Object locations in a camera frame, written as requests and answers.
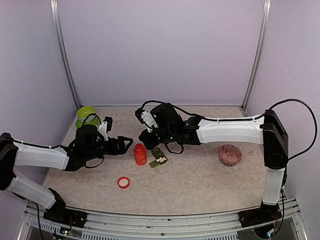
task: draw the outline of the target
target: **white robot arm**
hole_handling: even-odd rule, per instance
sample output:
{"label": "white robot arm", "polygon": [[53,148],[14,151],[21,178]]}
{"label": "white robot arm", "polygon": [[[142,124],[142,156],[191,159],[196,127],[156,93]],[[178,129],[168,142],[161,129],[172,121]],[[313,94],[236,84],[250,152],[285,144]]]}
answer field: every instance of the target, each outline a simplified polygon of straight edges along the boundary
{"label": "white robot arm", "polygon": [[[65,224],[70,219],[85,219],[85,213],[66,209],[66,203],[51,188],[45,188],[22,175],[15,167],[33,166],[77,171],[87,167],[87,161],[104,159],[104,155],[122,155],[133,139],[124,136],[110,138],[112,118],[106,117],[97,130],[96,126],[83,125],[76,131],[69,146],[40,146],[15,140],[9,133],[0,136],[0,190],[12,192],[43,206],[44,218]],[[74,226],[83,227],[84,221]]]}
{"label": "white robot arm", "polygon": [[272,110],[264,116],[256,115],[238,118],[207,118],[197,114],[183,120],[176,112],[176,106],[161,103],[150,112],[139,108],[135,115],[146,125],[140,141],[148,150],[164,144],[169,152],[169,143],[201,145],[213,142],[242,142],[264,145],[266,178],[261,207],[244,211],[240,216],[243,227],[281,218],[279,211],[280,191],[286,180],[288,164],[288,134],[276,113]]}

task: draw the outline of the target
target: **white wall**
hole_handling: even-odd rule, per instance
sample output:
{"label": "white wall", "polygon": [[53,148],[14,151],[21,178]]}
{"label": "white wall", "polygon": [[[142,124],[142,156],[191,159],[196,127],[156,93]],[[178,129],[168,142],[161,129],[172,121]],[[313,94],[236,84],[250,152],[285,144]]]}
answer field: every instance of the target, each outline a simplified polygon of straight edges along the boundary
{"label": "white wall", "polygon": [[[61,143],[76,109],[68,89],[49,0],[0,0],[0,134]],[[21,167],[42,184],[47,169]],[[0,191],[0,238],[14,239],[26,202]]]}
{"label": "white wall", "polygon": [[[320,123],[320,2],[273,1],[265,45],[248,113],[260,114],[286,98],[307,102]],[[314,125],[298,103],[275,108],[289,134],[290,156],[312,141]],[[320,235],[319,140],[308,153],[293,159],[285,186],[296,197],[312,240]]]}
{"label": "white wall", "polygon": [[263,0],[60,0],[83,105],[242,104]]}

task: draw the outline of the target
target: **pink ball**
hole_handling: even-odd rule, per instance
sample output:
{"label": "pink ball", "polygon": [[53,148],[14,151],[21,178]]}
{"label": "pink ball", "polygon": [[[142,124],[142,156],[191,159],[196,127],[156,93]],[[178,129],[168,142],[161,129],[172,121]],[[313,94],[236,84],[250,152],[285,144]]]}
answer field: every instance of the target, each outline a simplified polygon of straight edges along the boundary
{"label": "pink ball", "polygon": [[219,160],[226,166],[234,166],[242,159],[242,153],[234,145],[226,144],[222,145],[218,151]]}

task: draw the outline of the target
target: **marble surface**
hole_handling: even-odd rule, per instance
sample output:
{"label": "marble surface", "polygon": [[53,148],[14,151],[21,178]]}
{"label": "marble surface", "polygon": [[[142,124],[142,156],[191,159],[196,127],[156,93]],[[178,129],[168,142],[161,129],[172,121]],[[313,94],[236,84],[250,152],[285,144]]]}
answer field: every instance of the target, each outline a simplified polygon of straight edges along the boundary
{"label": "marble surface", "polygon": [[[213,118],[242,116],[237,107],[183,108]],[[109,137],[130,137],[136,144],[145,129],[135,117],[136,109],[136,106],[97,107],[96,112],[101,119],[113,117]],[[75,131],[74,122],[64,145],[74,139]],[[160,145],[168,162],[155,168],[149,166],[154,160],[150,151],[147,151],[147,164],[137,165],[131,146],[125,155],[107,155],[104,163],[94,169],[82,168],[75,172],[50,169],[44,185],[56,190],[68,206],[108,213],[191,215],[260,205],[266,174],[261,150],[254,144],[234,143],[242,152],[242,160],[228,167],[218,159],[218,148],[222,144],[225,143],[186,145],[181,155],[170,154]],[[88,165],[99,162],[94,159]],[[127,189],[117,185],[122,176],[130,179]]]}

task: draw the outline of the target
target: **red bottle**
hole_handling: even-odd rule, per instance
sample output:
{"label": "red bottle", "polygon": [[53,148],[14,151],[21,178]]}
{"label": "red bottle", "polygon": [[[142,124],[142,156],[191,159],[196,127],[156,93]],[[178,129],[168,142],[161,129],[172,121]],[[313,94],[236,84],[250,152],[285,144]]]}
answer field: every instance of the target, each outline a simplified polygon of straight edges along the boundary
{"label": "red bottle", "polygon": [[133,153],[134,153],[136,164],[142,166],[147,163],[147,150],[143,144],[141,143],[136,144],[134,146]]}

